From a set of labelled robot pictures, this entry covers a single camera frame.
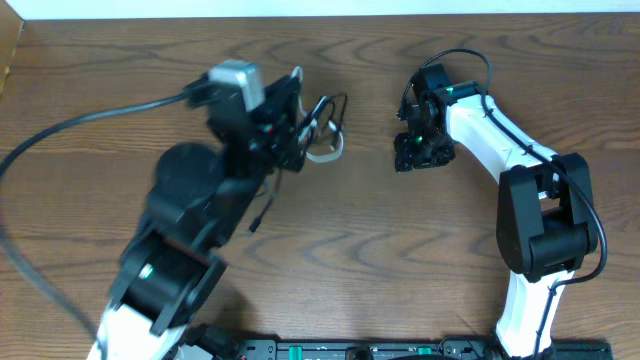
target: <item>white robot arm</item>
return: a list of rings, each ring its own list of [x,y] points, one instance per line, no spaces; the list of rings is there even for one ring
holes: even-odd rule
[[[498,182],[496,235],[511,271],[495,335],[508,358],[544,351],[551,345],[551,323],[564,289],[552,285],[573,277],[583,257],[595,250],[597,236],[584,204],[540,159],[571,176],[592,201],[586,162],[538,144],[497,108],[483,87],[475,82],[452,85],[441,64],[421,67],[410,84],[417,103],[406,100],[405,92],[398,116],[409,131],[394,142],[396,170],[446,165],[455,158],[453,145],[460,143]],[[559,198],[560,205],[542,212],[539,200],[547,197]],[[549,296],[550,290],[555,296]]]
[[[100,321],[98,341],[87,360],[162,360],[180,340],[187,325],[169,328],[156,336],[150,332],[152,323],[128,305],[118,309],[108,305]]]
[[[514,166],[540,165],[539,160],[522,150],[489,120],[480,103],[480,97],[480,94],[468,96],[447,107],[446,129],[451,138],[469,149],[496,181],[500,180],[502,172],[510,170]],[[531,145],[538,154],[552,160],[556,153],[535,142],[513,124],[498,109],[491,96],[486,96],[486,103],[494,117],[512,134]],[[547,194],[540,192],[538,197],[543,199],[547,197]],[[556,281],[567,280],[572,276],[573,272],[561,270],[545,275],[538,282],[532,283],[524,275],[510,271],[507,301],[502,317],[496,326],[496,335],[509,356],[527,357],[532,355],[549,287]],[[551,323],[563,290],[564,287],[561,287],[553,300],[541,336],[540,351],[551,345]]]

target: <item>white wall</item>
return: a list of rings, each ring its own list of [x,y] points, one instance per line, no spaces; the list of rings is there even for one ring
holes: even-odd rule
[[[636,12],[640,0],[8,0],[25,20]]]

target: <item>green led light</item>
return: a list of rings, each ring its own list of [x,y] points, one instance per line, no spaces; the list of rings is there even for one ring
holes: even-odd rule
[[[153,273],[153,266],[151,266],[151,264],[146,264],[138,274],[138,277],[144,280],[149,276],[151,276],[152,273]]]
[[[289,360],[302,360],[302,346],[289,346]]]

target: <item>black cable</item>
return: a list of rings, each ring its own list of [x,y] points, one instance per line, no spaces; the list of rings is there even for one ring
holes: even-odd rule
[[[264,208],[262,208],[260,215],[256,216],[256,218],[253,219],[253,222],[249,226],[249,232],[248,232],[249,236],[255,234],[255,232],[258,230],[258,227],[262,223],[262,218],[264,218],[267,211],[271,208],[271,206],[273,205],[273,202],[276,200],[276,197],[278,196],[278,193],[280,192],[281,183],[282,183],[282,169],[278,168],[278,175],[276,177],[276,183],[273,187],[273,191],[271,191],[271,197],[269,197],[269,201],[267,201],[267,204],[264,206]]]
[[[4,177],[5,173],[9,169],[9,166],[24,153],[27,149],[37,144],[38,142],[44,140],[45,138],[60,132],[62,130],[68,129],[70,127],[85,124],[91,121],[104,119],[113,116],[121,116],[126,114],[131,114],[135,112],[150,110],[153,108],[157,108],[160,106],[165,106],[169,104],[176,103],[178,101],[184,100],[186,98],[186,94],[180,94],[172,97],[168,97],[165,99],[161,99],[158,101],[144,103],[139,105],[132,105],[121,107],[112,110],[105,110],[96,113],[91,113],[83,116],[79,116],[56,125],[53,125],[50,128],[47,128],[36,135],[32,136],[27,141],[18,145],[15,149],[13,149],[9,155],[7,155],[2,163],[0,163],[0,182]],[[11,236],[9,235],[6,226],[2,222],[2,217],[0,216],[0,247],[2,247],[5,257],[7,260],[15,267],[15,269],[25,278],[25,280],[29,281],[36,289],[38,289],[44,296],[49,298],[56,305],[61,307],[63,310],[68,312],[73,318],[78,320],[82,327],[87,331],[87,333],[98,342],[98,347],[101,350],[102,358],[106,359],[106,344],[101,344],[101,341],[97,337],[97,327],[96,325],[85,315],[83,314],[72,302],[67,298],[64,294],[62,294],[58,289],[56,289],[53,284],[51,284],[22,254],[13,243]]]
[[[466,53],[466,54],[471,54],[471,55],[475,55],[479,58],[481,58],[482,60],[484,60],[485,64],[487,64],[487,81],[484,85],[484,87],[486,89],[489,88],[489,86],[491,86],[491,79],[493,78],[493,66],[491,65],[491,62],[489,61],[489,59],[484,56],[482,53],[475,51],[475,50],[471,50],[471,49],[462,49],[462,48],[454,48],[454,49],[449,49],[449,50],[445,50],[435,56],[433,56],[431,59],[427,60],[424,62],[424,64],[422,64],[422,66],[420,66],[418,68],[418,70],[416,70],[415,73],[413,73],[413,75],[411,76],[411,78],[409,79],[409,81],[407,82],[407,86],[404,88],[404,93],[402,93],[402,101],[400,102],[400,110],[398,110],[398,116],[402,119],[404,118],[404,105],[405,102],[407,100],[407,95],[409,94],[409,89],[411,88],[411,80],[413,80],[413,77],[418,73],[418,71],[420,71],[420,69],[422,69],[423,67],[431,64],[432,62],[440,59],[441,57],[445,56],[445,55],[449,55],[452,53]]]
[[[324,132],[327,130],[327,128],[329,127],[329,121],[333,121],[333,115],[336,113],[336,102],[335,102],[335,100],[330,100],[328,105],[331,105],[331,112],[329,113],[329,116],[327,117],[327,121],[325,121],[325,123],[322,124],[322,126],[320,126],[320,124],[318,124],[318,128],[320,129],[320,135],[324,134]]]
[[[262,183],[262,187],[264,188],[264,191],[256,194],[256,196],[254,196],[255,199],[263,197],[269,193],[269,182],[267,180]]]
[[[347,110],[347,101],[349,99],[346,93],[341,92],[341,93],[338,93],[337,95],[325,96],[320,98],[320,101],[318,101],[318,104],[316,104],[316,107],[311,112],[307,113],[307,116],[304,118],[304,120],[300,124],[298,128],[299,129],[298,136],[302,133],[302,131],[304,131],[306,127],[308,127],[311,124],[313,119],[317,119],[324,112],[324,110],[329,104],[333,105],[333,108],[329,115],[329,120],[333,121],[333,116],[335,112],[335,100],[339,97],[344,98],[344,101],[342,102],[342,108],[340,110],[340,118],[338,119],[338,123],[336,124],[336,131],[334,131],[333,139],[331,140],[331,148],[336,149],[338,145],[338,141],[340,139],[340,133],[342,132],[342,128],[344,126],[344,114]],[[327,123],[322,127],[321,129],[322,132],[326,130],[326,127],[328,126],[328,124],[329,124],[329,121],[327,121]]]
[[[535,342],[534,352],[533,352],[533,356],[532,356],[532,359],[535,360],[535,358],[538,356],[539,347],[540,347],[540,339],[542,337],[542,332],[544,330],[544,326],[545,326],[545,324],[547,322],[547,318],[549,316],[549,311],[551,309],[551,304],[553,302],[553,297],[556,295],[556,289],[558,287],[560,287],[560,286],[566,286],[566,285],[571,285],[571,284],[579,284],[579,283],[583,283],[583,282],[592,280],[595,277],[597,277],[598,275],[600,275],[600,273],[602,273],[602,271],[604,270],[604,267],[605,267],[605,265],[607,263],[607,256],[608,256],[607,236],[606,236],[606,234],[604,232],[604,227],[602,226],[602,222],[600,221],[600,218],[598,217],[598,214],[596,213],[596,210],[593,207],[593,204],[591,204],[591,201],[589,200],[589,198],[587,198],[587,196],[582,191],[582,189],[580,189],[578,184],[576,184],[573,181],[573,179],[571,179],[571,177],[569,177],[566,173],[564,173],[553,162],[549,161],[544,156],[538,154],[536,151],[533,150],[533,147],[531,147],[528,144],[525,144],[522,140],[520,140],[517,136],[515,136],[511,131],[509,131],[509,129],[507,129],[502,123],[500,123],[500,121],[498,119],[496,119],[496,117],[493,115],[492,110],[489,109],[489,107],[487,106],[487,101],[486,101],[487,91],[489,89],[489,85],[491,85],[491,79],[493,77],[493,65],[491,64],[491,61],[489,61],[489,59],[486,56],[484,56],[482,53],[480,53],[478,51],[470,50],[470,49],[449,49],[449,50],[443,51],[440,54],[437,54],[436,56],[434,56],[431,59],[427,60],[421,67],[427,66],[431,62],[435,61],[436,59],[439,59],[442,56],[447,55],[447,54],[451,54],[451,53],[467,53],[467,54],[475,55],[475,56],[481,58],[484,61],[484,63],[487,65],[487,81],[486,81],[486,84],[485,84],[484,88],[482,88],[482,91],[480,93],[480,102],[482,104],[482,109],[484,110],[484,112],[487,115],[487,117],[491,120],[491,122],[493,122],[494,125],[496,125],[502,132],[504,132],[511,140],[513,140],[513,142],[515,142],[518,146],[520,146],[528,154],[530,154],[531,156],[536,158],[542,164],[544,164],[545,166],[548,166],[554,173],[556,173],[558,175],[558,178],[560,180],[564,181],[569,186],[569,188],[572,189],[578,195],[578,198],[580,198],[580,200],[582,201],[584,206],[587,208],[587,211],[589,212],[589,215],[591,216],[591,218],[595,222],[596,229],[598,231],[598,238],[599,238],[599,242],[600,242],[600,261],[598,262],[598,266],[595,268],[595,270],[593,270],[591,273],[589,273],[589,274],[587,274],[585,276],[579,277],[579,278],[557,281],[557,282],[553,283],[549,287],[549,297],[547,298],[547,303],[546,303],[545,309],[543,311],[542,320],[540,321],[540,327],[539,327],[538,331],[536,332],[536,342]],[[409,80],[409,83],[407,84],[407,87],[405,88],[404,95],[402,96],[402,104],[400,105],[400,114],[401,115],[403,114],[403,111],[404,111],[404,104],[405,104],[406,96],[407,96],[407,93],[409,92],[409,88],[410,87],[411,87],[411,80]]]
[[[304,144],[304,153],[306,154],[307,151],[309,151],[309,148],[311,147],[311,144],[313,144],[313,135],[315,134],[315,128],[311,128],[309,129],[309,140],[307,140],[307,143]]]

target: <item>white cable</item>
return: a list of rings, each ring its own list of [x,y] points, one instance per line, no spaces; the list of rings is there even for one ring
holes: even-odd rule
[[[298,93],[298,110],[300,110],[300,114],[302,114],[302,118],[307,117],[307,112],[304,111],[302,107],[302,82],[304,81],[304,71],[302,70],[302,66],[296,66],[293,68],[293,72],[291,72],[291,77],[297,77],[300,79],[300,93]]]
[[[295,68],[293,68],[293,72],[291,72],[291,77],[298,77],[298,79],[300,79],[300,90],[302,90],[302,83],[304,81],[304,71],[302,70],[302,67],[296,66]],[[304,111],[304,108],[302,107],[302,95],[300,94],[298,95],[298,110],[300,111],[300,114],[302,114],[302,118],[306,119],[307,112]],[[311,113],[312,114],[315,113],[316,110],[320,108],[320,106],[323,105],[323,103],[326,102],[328,99],[329,98],[327,96],[323,96],[320,99],[320,101],[318,101],[318,104],[316,105],[316,107],[313,109]],[[298,143],[302,143],[309,135],[309,132],[311,131],[311,129],[315,129],[317,127],[318,127],[318,120],[312,119],[309,125],[307,125],[298,136]],[[333,131],[334,133],[338,131],[336,124],[334,124],[333,121],[331,120],[329,120],[329,129],[331,129],[331,131]],[[313,161],[315,163],[326,163],[326,162],[338,160],[338,158],[342,156],[342,150],[344,149],[344,135],[342,135],[342,130],[338,132],[338,136],[340,137],[340,142],[338,144],[338,148],[334,152],[326,155],[313,155],[307,152],[307,158],[310,161]]]
[[[336,132],[338,130],[336,124],[334,124],[333,121],[329,121],[329,128],[333,132]],[[314,163],[326,163],[338,160],[338,158],[342,156],[342,150],[344,149],[344,136],[342,135],[342,131],[338,132],[338,136],[340,137],[340,142],[338,143],[338,148],[336,149],[336,151],[327,155],[313,155],[307,151],[307,158]]]

